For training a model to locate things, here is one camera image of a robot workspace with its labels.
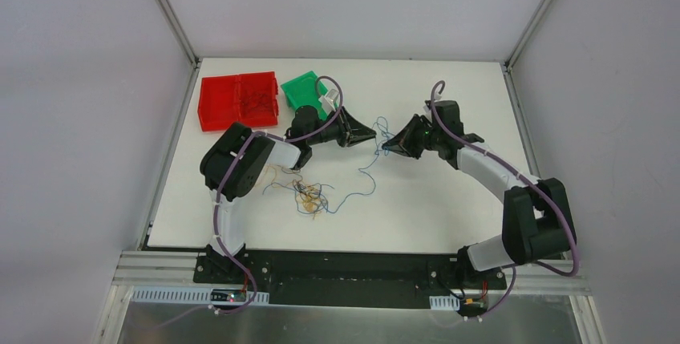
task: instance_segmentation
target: white wall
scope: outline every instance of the white wall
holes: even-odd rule
[[[557,0],[516,66],[609,342],[679,342],[680,0]]]
[[[505,60],[540,0],[170,0],[205,57]]]
[[[0,342],[89,342],[189,65],[154,0],[0,11]]]

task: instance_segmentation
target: red plastic container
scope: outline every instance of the red plastic container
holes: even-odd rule
[[[226,130],[234,122],[250,127],[278,123],[278,84],[273,71],[205,77],[200,81],[198,120],[204,132]]]

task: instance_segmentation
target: table surface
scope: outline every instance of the table surface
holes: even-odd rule
[[[334,77],[345,106],[370,126],[378,116],[399,132],[440,79],[447,82],[444,99],[458,101],[466,132],[485,138],[491,148],[528,171],[520,134],[498,63],[378,61],[354,59],[204,59],[182,125],[148,245],[197,248],[213,235],[212,204],[199,173],[203,155],[220,132],[203,133],[197,108],[203,77],[274,71],[279,85],[307,71]],[[293,118],[282,91],[277,97],[283,135]],[[313,146],[314,156],[302,169],[307,183],[324,183],[331,210],[351,192],[369,192],[373,184],[357,169],[374,159],[375,143],[352,148],[335,142]],[[335,214],[315,217],[297,211],[294,194],[265,186],[274,178],[263,172],[261,183],[242,198],[239,212],[247,217],[245,243],[251,249],[295,249],[361,252],[454,253],[463,245],[500,233],[501,203],[470,176],[437,157],[420,160],[394,153],[380,156],[368,170],[377,188],[371,196],[351,196]],[[292,179],[279,172],[277,182]]]

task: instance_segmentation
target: green plastic container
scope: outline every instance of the green plastic container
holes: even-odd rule
[[[321,103],[318,102],[317,92],[314,90],[314,82],[316,82],[317,78],[317,75],[310,71],[283,83],[281,90],[285,94],[288,106],[292,107],[294,111],[300,106],[314,106],[319,113],[319,118],[326,119],[328,115],[323,111]],[[328,92],[328,89],[323,86],[323,82],[319,82],[319,92],[322,95]]]

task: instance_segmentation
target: blue string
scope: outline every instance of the blue string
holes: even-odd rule
[[[345,202],[347,201],[348,198],[350,198],[352,196],[370,196],[371,194],[373,194],[375,192],[375,189],[378,187],[378,184],[375,182],[375,179],[367,171],[367,169],[370,168],[371,166],[373,166],[373,164],[375,164],[375,162],[381,156],[380,150],[381,150],[382,145],[385,142],[387,142],[390,138],[394,137],[395,135],[390,133],[389,122],[387,121],[387,118],[385,118],[383,116],[379,116],[377,119],[375,119],[375,122],[373,122],[373,125],[370,128],[378,130],[378,133],[381,137],[381,140],[378,140],[377,136],[375,137],[375,139],[374,139],[374,141],[375,141],[375,152],[373,153],[375,155],[375,158],[366,167],[358,168],[357,170],[359,170],[359,172],[361,172],[362,174],[364,174],[364,175],[368,176],[368,178],[370,178],[370,180],[373,182],[373,188],[369,192],[365,192],[365,193],[363,193],[363,192],[352,192],[352,193],[346,195],[345,198],[342,199],[342,201],[340,202],[338,207],[335,210],[331,210],[328,206],[328,204],[329,204],[328,198],[326,197],[325,194],[321,193],[321,191],[322,191],[322,188],[324,186],[332,188],[332,189],[335,189],[335,188],[331,185],[328,185],[328,184],[318,184],[319,185],[319,195],[318,196],[322,200],[322,208],[325,209],[327,213],[330,213],[330,214],[337,213],[340,210],[340,208],[345,204]],[[382,155],[384,155],[384,156],[387,156],[389,154],[390,154],[390,151],[388,151],[388,150],[385,150],[382,153]],[[306,209],[305,210],[300,209],[300,203],[297,201],[297,195],[298,195],[299,191],[296,190],[295,188],[289,188],[288,186],[279,184],[278,182],[274,182],[272,184],[267,185],[264,188],[264,190],[262,190],[262,194],[265,194],[265,192],[267,191],[267,188],[269,188],[272,185],[278,185],[281,188],[286,188],[286,189],[295,193],[295,196],[293,196],[293,200],[295,201],[295,206],[297,208],[297,211],[300,214],[303,214],[303,215],[306,215],[306,216],[313,216],[314,214],[316,214],[316,212],[307,212]]]

